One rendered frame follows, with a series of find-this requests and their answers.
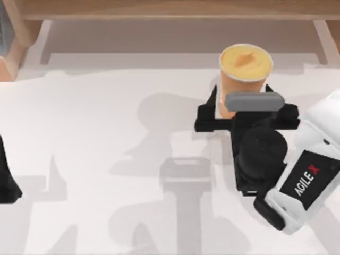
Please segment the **orange cup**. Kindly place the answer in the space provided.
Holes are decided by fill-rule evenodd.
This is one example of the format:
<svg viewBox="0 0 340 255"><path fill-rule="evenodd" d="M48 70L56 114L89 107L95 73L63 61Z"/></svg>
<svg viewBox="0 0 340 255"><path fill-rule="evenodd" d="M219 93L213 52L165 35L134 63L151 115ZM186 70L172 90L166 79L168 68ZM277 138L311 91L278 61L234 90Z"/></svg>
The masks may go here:
<svg viewBox="0 0 340 255"><path fill-rule="evenodd" d="M223 50L219 66L220 89L217 105L221 117L231 119L235 112L226 108L226 95L231 92L259 93L273 70L273 59L259 46L234 44Z"/></svg>

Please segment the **wooden shelf unit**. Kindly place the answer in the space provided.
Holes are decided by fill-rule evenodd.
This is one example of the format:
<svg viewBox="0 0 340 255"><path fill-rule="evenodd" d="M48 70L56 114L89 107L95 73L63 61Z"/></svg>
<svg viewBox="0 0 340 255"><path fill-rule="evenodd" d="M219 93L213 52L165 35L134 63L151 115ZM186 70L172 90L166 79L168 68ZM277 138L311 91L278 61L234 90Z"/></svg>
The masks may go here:
<svg viewBox="0 0 340 255"><path fill-rule="evenodd" d="M14 29L0 53L0 81L13 81L44 20L240 18L324 20L340 53L340 0L0 0Z"/></svg>

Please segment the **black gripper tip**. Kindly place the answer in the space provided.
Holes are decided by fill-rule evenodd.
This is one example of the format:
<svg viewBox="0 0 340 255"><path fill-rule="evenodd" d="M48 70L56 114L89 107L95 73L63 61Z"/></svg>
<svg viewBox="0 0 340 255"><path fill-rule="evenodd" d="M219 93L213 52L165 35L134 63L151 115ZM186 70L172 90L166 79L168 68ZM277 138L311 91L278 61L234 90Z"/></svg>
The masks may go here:
<svg viewBox="0 0 340 255"><path fill-rule="evenodd" d="M22 195L21 189L10 172L3 139L0 136L0 205L13 204Z"/></svg>

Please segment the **grey panel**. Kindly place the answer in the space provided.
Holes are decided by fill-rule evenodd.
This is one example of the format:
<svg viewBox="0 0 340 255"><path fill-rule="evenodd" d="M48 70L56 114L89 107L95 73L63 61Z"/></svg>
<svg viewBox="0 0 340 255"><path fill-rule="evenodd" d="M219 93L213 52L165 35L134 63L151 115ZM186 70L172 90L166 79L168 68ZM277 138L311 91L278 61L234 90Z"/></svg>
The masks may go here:
<svg viewBox="0 0 340 255"><path fill-rule="evenodd" d="M14 40L14 29L2 0L0 0L0 56L6 56Z"/></svg>

